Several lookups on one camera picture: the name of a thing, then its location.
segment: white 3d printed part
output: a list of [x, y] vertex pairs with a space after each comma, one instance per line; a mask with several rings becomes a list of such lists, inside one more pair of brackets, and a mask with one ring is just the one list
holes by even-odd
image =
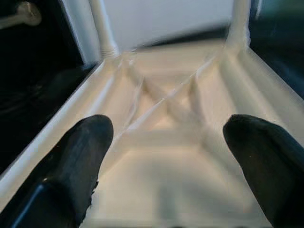
[[304, 145], [304, 104], [248, 47], [249, 5], [235, 1], [226, 43], [106, 58], [3, 174], [0, 211], [70, 127], [105, 114], [114, 140], [83, 228], [270, 227], [222, 127], [232, 114], [250, 114]]

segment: white wall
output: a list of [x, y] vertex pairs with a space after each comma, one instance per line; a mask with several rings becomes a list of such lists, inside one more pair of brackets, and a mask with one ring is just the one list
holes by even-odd
[[233, 0], [104, 0], [121, 50], [231, 20]]
[[[88, 0], [62, 0], [87, 63], [100, 59]], [[231, 20], [233, 0], [104, 0], [119, 50]]]

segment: support beam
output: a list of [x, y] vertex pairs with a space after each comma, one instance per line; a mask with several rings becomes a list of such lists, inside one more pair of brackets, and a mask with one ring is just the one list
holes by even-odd
[[118, 55], [118, 46], [114, 41], [110, 27], [109, 17], [105, 10], [103, 0], [89, 0], [94, 18], [95, 27], [99, 37], [100, 52], [102, 61], [107, 57]]

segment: white vertical rod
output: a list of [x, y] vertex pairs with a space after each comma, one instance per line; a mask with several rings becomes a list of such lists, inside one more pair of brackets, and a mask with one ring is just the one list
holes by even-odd
[[113, 38], [109, 17], [105, 10], [103, 0], [89, 0], [94, 18], [95, 27], [99, 37], [101, 59], [115, 57], [119, 54], [118, 46]]
[[227, 45], [245, 48], [250, 43], [248, 28], [251, 0], [234, 0], [232, 23], [227, 37]]

